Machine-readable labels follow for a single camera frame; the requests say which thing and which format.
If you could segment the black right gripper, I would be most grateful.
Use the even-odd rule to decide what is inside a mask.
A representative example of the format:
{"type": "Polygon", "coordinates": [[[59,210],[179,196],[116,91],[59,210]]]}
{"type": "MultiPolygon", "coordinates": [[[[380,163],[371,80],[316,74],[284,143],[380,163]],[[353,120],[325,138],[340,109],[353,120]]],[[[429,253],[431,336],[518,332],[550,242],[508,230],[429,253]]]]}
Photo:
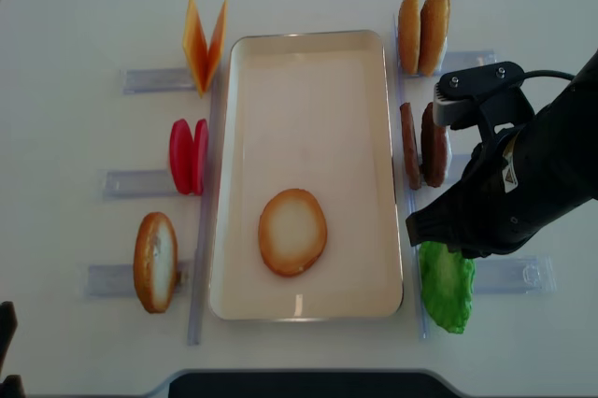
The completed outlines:
{"type": "Polygon", "coordinates": [[[590,200],[590,113],[544,110],[490,163],[406,219],[411,246],[465,259],[507,255],[590,200]]]}

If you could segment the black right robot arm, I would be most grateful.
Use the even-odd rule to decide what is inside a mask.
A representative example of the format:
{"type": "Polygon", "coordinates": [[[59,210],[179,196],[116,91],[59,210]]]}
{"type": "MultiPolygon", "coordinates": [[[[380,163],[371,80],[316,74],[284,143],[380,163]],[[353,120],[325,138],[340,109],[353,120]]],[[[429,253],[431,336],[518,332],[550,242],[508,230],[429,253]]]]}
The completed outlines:
{"type": "Polygon", "coordinates": [[[597,59],[576,75],[512,62],[444,74],[433,121],[477,127],[459,181],[410,214],[411,245],[434,241],[473,259],[506,255],[597,196],[597,59]]]}

